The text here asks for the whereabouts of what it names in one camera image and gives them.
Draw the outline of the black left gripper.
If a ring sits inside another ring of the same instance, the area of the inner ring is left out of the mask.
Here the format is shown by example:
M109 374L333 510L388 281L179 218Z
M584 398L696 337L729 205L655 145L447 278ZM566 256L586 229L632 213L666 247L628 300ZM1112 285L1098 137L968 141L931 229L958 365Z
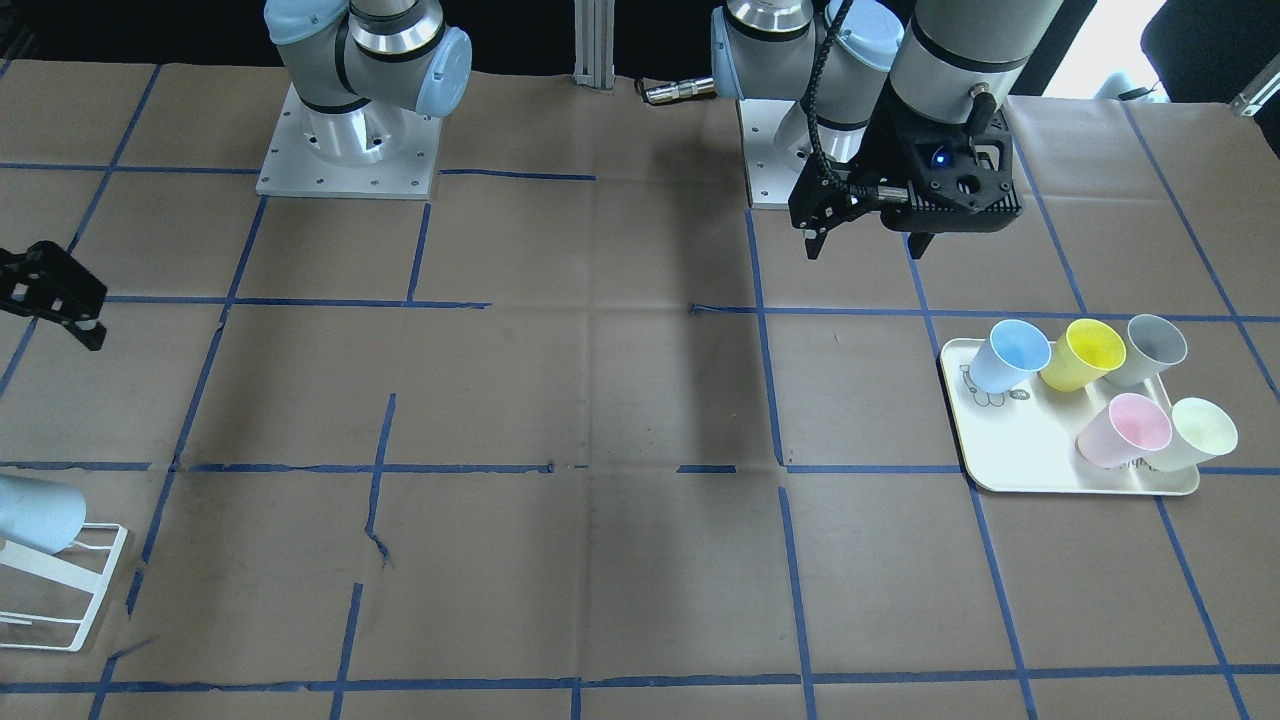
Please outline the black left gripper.
M837 165L847 169L814 150L788 196L791 225L801 232L809 260L819 258L832 228L867 211L861 206L869 201L868 187L852 184ZM891 83L884 85L861 142L861 167L891 187L908 192L915 184L928 199L969 213L1016 191L1012 136L986 86L963 94L960 122L950 124L922 115ZM909 232L909 258L920 260L936 237L933 232Z

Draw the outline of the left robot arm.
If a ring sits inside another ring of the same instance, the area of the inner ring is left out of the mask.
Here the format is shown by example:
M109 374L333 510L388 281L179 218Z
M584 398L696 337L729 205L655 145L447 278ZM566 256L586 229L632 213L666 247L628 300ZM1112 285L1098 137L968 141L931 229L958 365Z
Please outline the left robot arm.
M864 215L913 258L948 233L995 233L1023 213L1004 104L1056 1L724 1L712 81L735 100L791 101L803 165L787 208L809 259Z

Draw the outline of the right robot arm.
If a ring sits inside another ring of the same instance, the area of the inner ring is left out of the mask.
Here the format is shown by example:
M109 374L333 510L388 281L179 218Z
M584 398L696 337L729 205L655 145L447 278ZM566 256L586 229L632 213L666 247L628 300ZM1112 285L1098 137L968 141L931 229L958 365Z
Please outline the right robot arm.
M428 199L442 122L463 97L470 37L436 1L269 1L291 87L262 196Z

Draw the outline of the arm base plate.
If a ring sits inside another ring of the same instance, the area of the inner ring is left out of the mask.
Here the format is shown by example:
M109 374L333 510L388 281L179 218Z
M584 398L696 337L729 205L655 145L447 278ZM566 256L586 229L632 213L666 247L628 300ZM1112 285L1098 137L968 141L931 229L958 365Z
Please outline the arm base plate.
M426 201L443 119L371 101L346 114L306 106L289 87L256 192L293 199Z
M736 101L749 206L785 210L810 151L799 102L777 99Z

